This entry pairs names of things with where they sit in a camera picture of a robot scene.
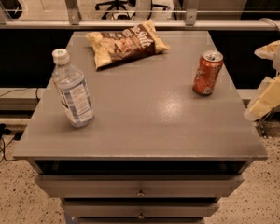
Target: drawer handle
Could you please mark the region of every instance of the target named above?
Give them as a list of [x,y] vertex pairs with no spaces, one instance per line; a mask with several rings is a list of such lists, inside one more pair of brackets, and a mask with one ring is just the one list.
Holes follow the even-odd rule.
[[146,218],[146,216],[144,216],[143,213],[140,212],[140,214],[139,214],[139,216],[138,216],[138,219],[145,219],[145,218]]
[[136,195],[137,195],[138,198],[143,198],[146,194],[143,192],[142,189],[139,189],[139,191]]

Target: floor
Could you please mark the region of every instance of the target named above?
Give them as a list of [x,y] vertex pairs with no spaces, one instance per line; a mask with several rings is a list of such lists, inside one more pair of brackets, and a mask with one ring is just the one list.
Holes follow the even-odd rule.
[[[4,135],[8,143],[15,133],[25,129],[28,119],[0,119],[12,131]],[[268,138],[260,138],[269,159],[255,161],[245,172],[245,182],[228,198],[206,224],[280,224],[280,116],[267,124]],[[12,141],[6,158],[12,159]],[[0,164],[0,224],[65,224],[60,200],[50,198],[34,182],[36,172],[26,161],[2,161]]]

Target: red can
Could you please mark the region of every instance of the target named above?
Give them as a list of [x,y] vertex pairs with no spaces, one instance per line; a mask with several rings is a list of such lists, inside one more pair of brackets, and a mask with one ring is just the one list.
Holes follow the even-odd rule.
[[217,75],[223,63],[223,55],[220,52],[206,51],[199,60],[193,90],[200,95],[210,95],[214,91]]

